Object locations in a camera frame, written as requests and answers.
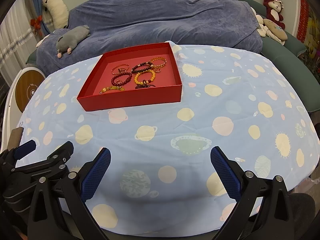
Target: red box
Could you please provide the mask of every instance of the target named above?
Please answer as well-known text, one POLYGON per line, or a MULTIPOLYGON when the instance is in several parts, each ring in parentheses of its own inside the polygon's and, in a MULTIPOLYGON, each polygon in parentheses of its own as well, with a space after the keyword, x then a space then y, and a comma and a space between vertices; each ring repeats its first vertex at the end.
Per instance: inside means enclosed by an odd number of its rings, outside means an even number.
MULTIPOLYGON (((162 63, 160 60, 154 62, 155 65, 162 63)), ((119 79, 125 80, 127 77, 125 75, 119 79)), ((145 73, 139 81, 148 80, 150 77, 151 73, 145 73)), ((170 44, 164 42, 117 49, 103 54, 81 88, 77 100, 85 111, 95 111, 180 102, 181 91, 182 82, 177 63, 170 44), (151 83, 156 87, 135 89, 135 74, 133 74, 130 82, 123 86, 124 91, 109 90, 99 94, 102 88, 112 86, 111 79, 114 75, 111 70, 114 67, 128 64, 130 66, 128 72, 131 72, 135 65, 148 62, 154 57, 164 57, 167 60, 167 64, 161 68, 160 73, 156 73, 156 78, 151 83)))

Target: blue blanket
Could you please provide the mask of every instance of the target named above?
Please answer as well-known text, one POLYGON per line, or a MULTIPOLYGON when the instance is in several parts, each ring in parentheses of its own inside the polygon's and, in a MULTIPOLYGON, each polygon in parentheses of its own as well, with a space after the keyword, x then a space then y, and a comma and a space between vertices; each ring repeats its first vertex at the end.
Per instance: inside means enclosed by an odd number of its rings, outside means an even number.
POLYGON ((250 6, 238 0, 89 0, 70 11, 68 29, 44 40, 37 65, 49 75, 107 51, 167 40, 260 53, 257 26, 250 6), (58 59, 58 38, 79 25, 88 25, 91 36, 58 59))

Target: ribbon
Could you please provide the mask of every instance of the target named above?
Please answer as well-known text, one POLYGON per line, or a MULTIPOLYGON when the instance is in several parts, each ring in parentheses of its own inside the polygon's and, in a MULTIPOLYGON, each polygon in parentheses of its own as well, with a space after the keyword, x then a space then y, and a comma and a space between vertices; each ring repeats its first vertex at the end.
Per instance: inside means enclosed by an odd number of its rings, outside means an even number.
POLYGON ((40 15, 37 19, 31 19, 30 25, 35 28, 35 34, 41 29, 40 22, 42 21, 42 16, 40 15))

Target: stuffed mouse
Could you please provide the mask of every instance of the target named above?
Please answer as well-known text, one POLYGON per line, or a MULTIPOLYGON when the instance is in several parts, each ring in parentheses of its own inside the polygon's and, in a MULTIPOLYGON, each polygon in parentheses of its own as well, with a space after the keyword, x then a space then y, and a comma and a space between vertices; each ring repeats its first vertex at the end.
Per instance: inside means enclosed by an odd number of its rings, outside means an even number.
POLYGON ((64 28, 68 25, 69 12, 62 0, 42 0, 44 10, 49 10, 55 29, 64 28))
POLYGON ((283 21, 283 17, 280 14, 283 3, 281 0, 263 0, 263 5, 267 8, 267 19, 273 21, 278 26, 280 26, 283 30, 285 29, 283 21))
POLYGON ((77 26, 72 30, 63 34, 57 41, 56 48, 58 51, 58 58, 62 57, 62 53, 71 52, 76 48, 78 43, 90 36, 90 30, 88 25, 77 26))

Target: bolt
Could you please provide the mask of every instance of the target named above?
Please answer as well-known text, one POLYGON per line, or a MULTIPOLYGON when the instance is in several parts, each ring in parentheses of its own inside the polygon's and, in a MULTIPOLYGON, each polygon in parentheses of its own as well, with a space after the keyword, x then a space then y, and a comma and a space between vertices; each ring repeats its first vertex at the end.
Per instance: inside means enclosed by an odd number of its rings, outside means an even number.
POLYGON ((246 172, 245 172, 245 175, 246 175, 248 178, 252 178, 252 177, 253 177, 253 172, 252 172, 252 171, 246 171, 246 172))
POLYGON ((77 173, 73 171, 73 172, 69 173, 68 178, 69 179, 74 179, 76 176, 77 176, 77 173))
POLYGON ((283 178, 282 178, 280 175, 277 175, 277 176, 276 176, 276 180, 279 181, 279 182, 282 182, 282 181, 283 181, 283 178))
POLYGON ((40 183, 44 183, 44 182, 45 182, 45 177, 41 177, 41 178, 39 179, 39 182, 40 182, 40 183))

